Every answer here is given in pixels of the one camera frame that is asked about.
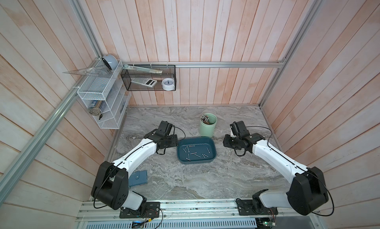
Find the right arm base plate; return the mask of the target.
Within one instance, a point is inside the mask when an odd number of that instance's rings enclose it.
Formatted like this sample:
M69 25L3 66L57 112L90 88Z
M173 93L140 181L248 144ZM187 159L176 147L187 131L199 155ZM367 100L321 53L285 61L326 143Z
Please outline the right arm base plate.
M269 215L277 216L277 207L267 208L257 199L242 200L237 198L235 203L238 208L240 216L257 216L257 215Z

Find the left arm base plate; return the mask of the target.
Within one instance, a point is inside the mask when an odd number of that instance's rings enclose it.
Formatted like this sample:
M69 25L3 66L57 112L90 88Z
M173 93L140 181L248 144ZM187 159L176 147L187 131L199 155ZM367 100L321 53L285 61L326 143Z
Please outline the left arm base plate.
M121 208L120 219L154 219L160 216L160 202L146 202L138 210Z

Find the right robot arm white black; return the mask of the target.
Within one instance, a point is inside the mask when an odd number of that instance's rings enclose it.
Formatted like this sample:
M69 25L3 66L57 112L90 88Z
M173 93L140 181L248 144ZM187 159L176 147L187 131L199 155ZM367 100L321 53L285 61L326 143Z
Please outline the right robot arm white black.
M227 148L244 150L260 157L277 170L290 184L285 191L262 190L252 196L257 207L292 208L307 216L329 201L324 174L317 167L308 167L290 158L260 134L245 137L225 135L223 145Z

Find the teal plastic storage tray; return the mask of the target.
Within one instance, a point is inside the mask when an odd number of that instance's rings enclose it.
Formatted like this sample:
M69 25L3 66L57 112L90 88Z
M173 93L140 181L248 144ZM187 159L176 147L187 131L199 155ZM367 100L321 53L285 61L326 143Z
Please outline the teal plastic storage tray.
M196 152L199 157L190 155ZM180 163L188 164L202 164L210 163L217 156L216 146L213 139L205 136L185 138L178 142L177 158Z

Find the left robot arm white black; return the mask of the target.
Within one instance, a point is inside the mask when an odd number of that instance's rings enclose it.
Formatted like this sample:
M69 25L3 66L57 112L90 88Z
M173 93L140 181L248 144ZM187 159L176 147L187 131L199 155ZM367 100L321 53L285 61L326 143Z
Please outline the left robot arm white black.
M159 136L151 132L123 157L104 161L98 169L91 191L94 200L117 210L128 208L139 211L144 197L129 189L129 178L135 169L158 150L178 146L176 134Z

